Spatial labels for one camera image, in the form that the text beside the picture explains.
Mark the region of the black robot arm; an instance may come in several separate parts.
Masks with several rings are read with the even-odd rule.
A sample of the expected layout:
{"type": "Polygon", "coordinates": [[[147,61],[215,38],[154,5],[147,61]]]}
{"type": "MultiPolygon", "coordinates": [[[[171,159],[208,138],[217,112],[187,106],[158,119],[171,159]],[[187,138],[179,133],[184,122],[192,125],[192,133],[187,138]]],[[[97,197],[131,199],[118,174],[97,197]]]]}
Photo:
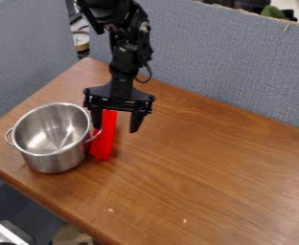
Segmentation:
{"type": "Polygon", "coordinates": [[[111,80],[105,85],[83,90],[83,106],[91,111],[96,129],[103,128],[105,110],[130,112],[130,132],[136,133],[144,117],[152,113],[155,101],[154,95],[134,86],[135,80],[139,83],[150,80],[136,77],[140,68],[152,74],[148,14],[135,0],[76,0],[76,3],[96,34],[108,32],[112,54],[108,64],[111,80]]]}

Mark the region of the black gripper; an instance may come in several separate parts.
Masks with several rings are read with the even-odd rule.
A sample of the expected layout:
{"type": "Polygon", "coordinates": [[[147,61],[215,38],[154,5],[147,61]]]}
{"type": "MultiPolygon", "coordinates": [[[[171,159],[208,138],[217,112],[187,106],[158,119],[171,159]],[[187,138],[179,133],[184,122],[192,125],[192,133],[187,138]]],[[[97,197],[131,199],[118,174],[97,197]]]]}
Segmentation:
{"type": "Polygon", "coordinates": [[[152,113],[155,96],[138,90],[134,82],[112,79],[105,85],[88,87],[83,90],[83,106],[91,110],[93,127],[103,126],[103,109],[134,112],[131,115],[130,132],[136,133],[146,115],[152,113]]]}

